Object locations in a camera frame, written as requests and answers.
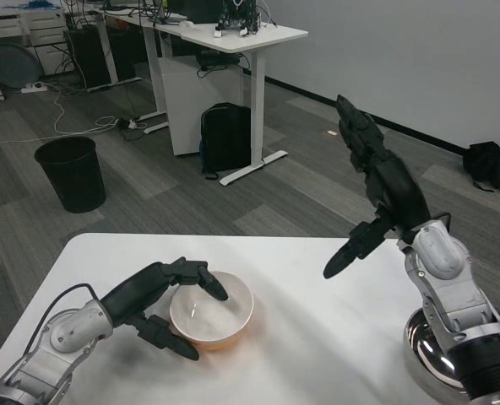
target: desk drawer unit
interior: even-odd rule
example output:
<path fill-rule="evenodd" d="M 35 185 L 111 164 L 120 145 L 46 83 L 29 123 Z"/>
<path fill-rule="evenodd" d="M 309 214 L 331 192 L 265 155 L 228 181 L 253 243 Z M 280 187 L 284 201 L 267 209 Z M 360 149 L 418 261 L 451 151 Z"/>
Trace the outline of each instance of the desk drawer unit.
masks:
<path fill-rule="evenodd" d="M 45 28 L 58 28 L 66 26 L 63 12 L 50 11 L 47 13 L 27 13 L 21 18 L 26 21 L 29 30 L 43 30 Z"/>
<path fill-rule="evenodd" d="M 61 65 L 64 60 L 64 52 L 68 50 L 66 44 L 56 44 L 55 46 L 58 49 L 49 45 L 38 46 L 35 48 L 46 76 L 55 73 L 73 71 L 72 64 L 69 64 L 66 69 L 63 69 L 63 66 Z"/>
<path fill-rule="evenodd" d="M 64 31 L 66 27 L 48 28 L 46 30 L 35 30 L 30 32 L 30 41 L 33 46 L 48 44 L 60 44 L 64 42 Z"/>
<path fill-rule="evenodd" d="M 29 30 L 21 19 L 0 19 L 0 38 L 28 34 Z"/>

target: robotic arm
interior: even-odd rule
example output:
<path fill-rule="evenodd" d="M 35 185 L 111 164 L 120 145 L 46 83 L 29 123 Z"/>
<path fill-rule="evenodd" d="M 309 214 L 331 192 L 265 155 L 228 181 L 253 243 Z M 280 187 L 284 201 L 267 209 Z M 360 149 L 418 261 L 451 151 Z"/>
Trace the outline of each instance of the robotic arm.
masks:
<path fill-rule="evenodd" d="M 350 232 L 324 277 L 364 259 L 394 230 L 406 272 L 421 292 L 424 316 L 468 396 L 473 403 L 500 404 L 500 315 L 474 282 L 470 253 L 430 216 L 421 188 L 404 162 L 383 146 L 372 118 L 342 96 L 336 106 L 351 163 L 365 174 L 377 218 Z"/>
<path fill-rule="evenodd" d="M 80 310 L 64 310 L 52 317 L 41 331 L 38 344 L 18 360 L 0 379 L 0 405 L 57 405 L 72 381 L 75 368 L 87 359 L 98 341 L 123 324 L 157 348 L 169 348 L 191 360 L 198 351 L 174 335 L 169 322 L 145 317 L 170 285 L 198 284 L 211 296 L 225 301 L 220 282 L 207 270 L 207 262 L 153 263 L 119 284 L 102 300 L 91 300 Z"/>

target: black backpack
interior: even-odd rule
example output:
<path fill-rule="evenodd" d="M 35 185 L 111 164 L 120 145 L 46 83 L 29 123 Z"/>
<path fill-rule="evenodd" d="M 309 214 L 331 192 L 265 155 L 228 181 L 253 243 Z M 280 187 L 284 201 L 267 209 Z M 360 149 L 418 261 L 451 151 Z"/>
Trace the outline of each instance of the black backpack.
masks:
<path fill-rule="evenodd" d="M 217 180 L 217 171 L 239 169 L 250 165 L 251 111 L 232 103 L 220 103 L 201 116 L 199 153 L 203 173 Z"/>

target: desk leg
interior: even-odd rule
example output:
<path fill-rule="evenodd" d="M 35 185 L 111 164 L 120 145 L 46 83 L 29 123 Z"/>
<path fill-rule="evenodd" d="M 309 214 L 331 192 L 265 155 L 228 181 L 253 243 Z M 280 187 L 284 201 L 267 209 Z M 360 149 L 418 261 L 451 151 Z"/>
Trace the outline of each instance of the desk leg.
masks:
<path fill-rule="evenodd" d="M 250 101 L 252 108 L 252 163 L 220 180 L 222 186 L 227 186 L 233 181 L 249 175 L 253 171 L 261 169 L 265 165 L 287 155 L 286 151 L 280 150 L 263 158 L 264 102 L 265 53 L 264 51 L 257 50 L 252 54 L 252 94 Z"/>
<path fill-rule="evenodd" d="M 149 61 L 150 80 L 152 82 L 152 91 L 155 94 L 156 111 L 145 116 L 141 116 L 138 121 L 148 120 L 154 116 L 160 116 L 166 113 L 164 101 L 164 84 L 162 83 L 162 72 L 158 62 L 158 52 L 156 51 L 155 31 L 152 28 L 143 27 L 143 36 L 145 39 L 145 48 L 147 50 L 147 59 Z M 159 129 L 168 127 L 169 123 L 164 122 L 144 130 L 145 133 L 151 133 Z"/>
<path fill-rule="evenodd" d="M 98 35 L 100 36 L 101 50 L 104 52 L 106 59 L 107 71 L 109 72 L 109 79 L 111 84 L 118 83 L 117 68 L 115 67 L 115 59 L 113 59 L 113 52 L 111 52 L 111 44 L 109 42 L 109 35 L 107 34 L 106 21 L 104 16 L 95 14 L 96 27 L 98 27 Z"/>

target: floor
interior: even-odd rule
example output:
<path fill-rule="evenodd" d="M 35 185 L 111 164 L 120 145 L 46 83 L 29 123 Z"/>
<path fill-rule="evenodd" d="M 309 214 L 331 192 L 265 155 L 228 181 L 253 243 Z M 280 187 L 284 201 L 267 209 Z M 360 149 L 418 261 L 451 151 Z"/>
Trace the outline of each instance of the floor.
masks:
<path fill-rule="evenodd" d="M 0 102 L 0 141 L 52 136 L 54 98 L 9 94 Z M 146 81 L 61 102 L 67 131 L 153 110 Z M 134 142 L 117 129 L 96 134 L 108 197 L 85 214 L 62 209 L 33 158 L 42 141 L 0 145 L 0 347 L 65 244 L 84 232 L 346 237 L 373 209 L 346 147 L 326 133 L 337 120 L 333 108 L 267 85 L 265 151 L 290 155 L 229 187 L 204 180 L 198 156 L 174 157 L 168 129 Z M 477 280 L 500 308 L 500 193 L 475 189 L 459 156 L 383 131 L 432 212 L 452 213 L 453 235 L 471 249 Z"/>

